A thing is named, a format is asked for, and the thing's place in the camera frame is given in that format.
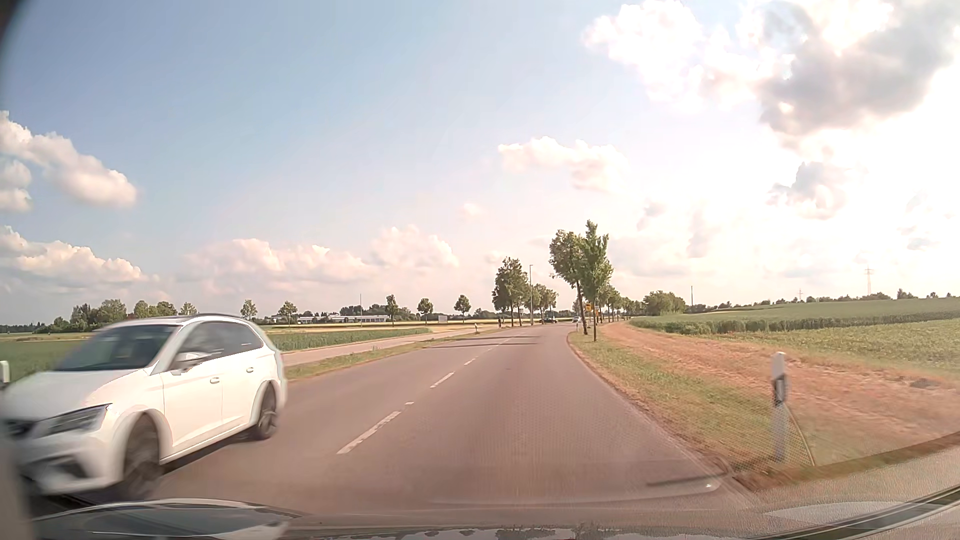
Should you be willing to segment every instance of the asphalt road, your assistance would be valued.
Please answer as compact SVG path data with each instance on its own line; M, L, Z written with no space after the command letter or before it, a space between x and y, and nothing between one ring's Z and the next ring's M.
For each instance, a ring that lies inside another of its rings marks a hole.
M518 505L744 507L597 378L571 325L446 342L292 382L276 435L175 463L158 497L309 513Z

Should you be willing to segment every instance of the tree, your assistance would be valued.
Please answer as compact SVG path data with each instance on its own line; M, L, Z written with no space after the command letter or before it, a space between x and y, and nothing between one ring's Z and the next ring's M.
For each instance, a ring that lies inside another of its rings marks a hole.
M581 286L584 294L593 303L593 341L597 340L596 312L597 300L604 285L610 282L613 275L613 266L607 259L607 246L610 243L609 234L597 234L597 225L587 220L587 233L584 234L583 266L580 272Z
M527 286L527 273L523 271L520 259L504 258L493 279L493 307L500 311L510 310L511 327L514 325L514 308L523 305L524 295L529 291ZM523 319L520 319L520 325L523 326Z
M584 313L584 293L581 274L584 267L583 238L570 231L559 230L550 241L550 266L570 288L577 290L574 312L580 313L587 335L587 317Z
M253 303L253 300L248 298L243 301L243 306L240 307L240 316L248 321L256 316L256 304Z
M470 300L467 298L466 294L460 295L460 298L457 299L457 303L453 305L454 311L460 311L460 316L464 317L464 313L470 311Z
M283 303L283 306L276 311L276 314L286 319L288 325L292 325L294 324L294 317L297 315L297 307L294 306L293 302L287 300Z
M417 312L423 317L423 324L426 324L426 316L430 313L433 313L433 303L430 302L429 298L421 298L420 303L417 304Z
M104 300L100 304L100 310L97 322L104 325L110 325L127 318L127 306L119 299Z
M390 326L393 326L394 319L400 312L400 307L396 304L396 297L394 295L387 297L387 305L384 307L384 309L387 311L387 314L390 315Z
M146 300L138 300L135 305L133 305L133 317L137 319L146 319L150 316L150 305L147 304Z
M167 301L157 302L155 310L157 317L168 317L170 315L177 314L177 309L174 307L174 305Z

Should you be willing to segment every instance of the car headlight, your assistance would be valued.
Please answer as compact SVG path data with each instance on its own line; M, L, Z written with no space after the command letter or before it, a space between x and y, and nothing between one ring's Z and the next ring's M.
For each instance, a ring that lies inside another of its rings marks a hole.
M43 434L53 435L54 433L63 433L65 431L96 430L103 424L104 416L107 415L107 407L109 406L109 404L97 405L55 416L44 422L44 424L46 424L46 430L43 431Z

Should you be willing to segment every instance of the car tire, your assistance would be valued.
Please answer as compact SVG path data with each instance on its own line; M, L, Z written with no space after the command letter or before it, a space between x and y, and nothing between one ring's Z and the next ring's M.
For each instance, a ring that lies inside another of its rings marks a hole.
M117 501L143 501L153 495L163 476L159 436L154 423L140 417L133 425L124 451L123 479L113 486Z
M253 439L262 441L269 439L276 432L276 392L272 386L267 386L260 398L260 408L256 414L256 422L250 428Z

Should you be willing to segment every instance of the crop field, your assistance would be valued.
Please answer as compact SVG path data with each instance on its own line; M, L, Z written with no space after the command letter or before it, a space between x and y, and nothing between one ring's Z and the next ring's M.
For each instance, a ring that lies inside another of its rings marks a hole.
M343 331L271 331L270 339L281 351L313 349L329 345L355 343L385 337L428 333L424 326L397 329ZM0 336L0 360L10 363L11 380L53 368L89 333L3 334Z
M635 317L630 323L668 333L710 334L865 327L960 318L960 298L781 304L711 313Z

